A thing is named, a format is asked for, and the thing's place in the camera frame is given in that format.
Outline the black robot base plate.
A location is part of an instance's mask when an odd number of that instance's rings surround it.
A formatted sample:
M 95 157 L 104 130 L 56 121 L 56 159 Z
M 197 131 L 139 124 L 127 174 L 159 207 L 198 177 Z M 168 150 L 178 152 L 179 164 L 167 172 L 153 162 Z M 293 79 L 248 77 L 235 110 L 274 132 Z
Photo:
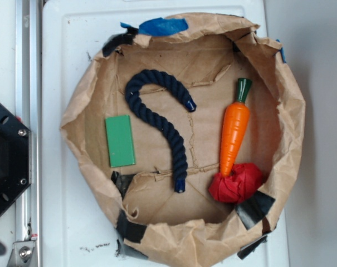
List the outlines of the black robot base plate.
M 0 103 L 0 217 L 30 185 L 30 130 Z

